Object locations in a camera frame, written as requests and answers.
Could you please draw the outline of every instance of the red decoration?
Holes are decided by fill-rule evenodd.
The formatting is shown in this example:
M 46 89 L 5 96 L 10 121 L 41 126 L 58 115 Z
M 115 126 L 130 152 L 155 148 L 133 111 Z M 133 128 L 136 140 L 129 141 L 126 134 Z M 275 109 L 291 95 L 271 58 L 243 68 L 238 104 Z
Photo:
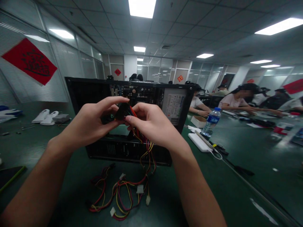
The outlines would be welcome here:
M 115 74 L 117 74 L 117 76 L 119 76 L 121 74 L 119 69 L 116 69 Z
M 250 79 L 250 80 L 247 81 L 247 83 L 249 83 L 249 84 L 252 84 L 253 82 L 255 82 L 254 79 Z
M 57 67 L 27 38 L 2 55 L 9 63 L 46 85 Z
M 183 80 L 183 76 L 181 75 L 177 79 L 178 79 L 179 82 L 181 82 L 181 80 Z
M 303 79 L 296 80 L 283 86 L 289 94 L 303 91 Z

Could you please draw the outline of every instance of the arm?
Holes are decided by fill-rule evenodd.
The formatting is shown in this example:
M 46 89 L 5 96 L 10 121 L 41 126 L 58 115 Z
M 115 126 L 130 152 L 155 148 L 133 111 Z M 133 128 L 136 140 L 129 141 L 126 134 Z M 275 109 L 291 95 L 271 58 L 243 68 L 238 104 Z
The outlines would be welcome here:
M 126 117 L 126 121 L 130 124 L 128 129 L 137 127 L 149 140 L 170 151 L 188 224 L 190 226 L 226 226 L 220 207 L 189 145 L 162 110 L 156 105 L 146 103 L 138 103 L 133 110 L 138 118 Z
M 48 142 L 40 160 L 1 214 L 0 226 L 47 226 L 72 153 L 122 123 L 112 121 L 102 125 L 100 116 L 116 112 L 115 103 L 128 101 L 117 96 L 96 104 L 85 104 L 64 131 Z

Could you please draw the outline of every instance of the water bottle label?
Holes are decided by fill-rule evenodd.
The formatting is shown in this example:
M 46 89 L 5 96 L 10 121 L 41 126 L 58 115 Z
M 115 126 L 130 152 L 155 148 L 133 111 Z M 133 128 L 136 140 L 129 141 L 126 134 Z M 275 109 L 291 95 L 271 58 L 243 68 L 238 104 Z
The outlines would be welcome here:
M 217 116 L 209 115 L 207 118 L 207 121 L 211 124 L 216 124 L 216 123 L 218 123 L 219 119 L 220 118 Z

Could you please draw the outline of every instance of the plastic water bottle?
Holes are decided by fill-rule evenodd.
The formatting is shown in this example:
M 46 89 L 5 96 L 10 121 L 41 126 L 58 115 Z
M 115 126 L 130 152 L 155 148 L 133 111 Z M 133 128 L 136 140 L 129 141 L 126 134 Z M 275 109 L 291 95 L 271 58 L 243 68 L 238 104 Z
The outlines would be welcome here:
M 211 137 L 214 127 L 220 120 L 221 117 L 220 110 L 221 108 L 216 107 L 215 110 L 209 114 L 207 118 L 207 123 L 201 132 L 204 136 L 207 136 L 208 138 Z

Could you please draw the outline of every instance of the white shirt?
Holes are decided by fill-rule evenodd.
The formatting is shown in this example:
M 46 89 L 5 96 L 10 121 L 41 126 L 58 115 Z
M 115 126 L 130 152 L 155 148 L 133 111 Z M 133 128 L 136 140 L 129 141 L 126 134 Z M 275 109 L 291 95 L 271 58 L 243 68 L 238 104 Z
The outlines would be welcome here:
M 257 106 L 259 106 L 261 103 L 263 103 L 268 98 L 269 97 L 265 97 L 263 94 L 256 94 L 256 96 L 252 100 L 252 102 L 255 103 Z
M 201 100 L 198 97 L 194 97 L 192 102 L 190 103 L 190 107 L 196 108 L 201 104 L 203 104 L 203 102 L 201 102 Z
M 290 109 L 294 109 L 296 107 L 303 107 L 300 99 L 291 99 L 284 103 L 278 110 L 286 111 Z

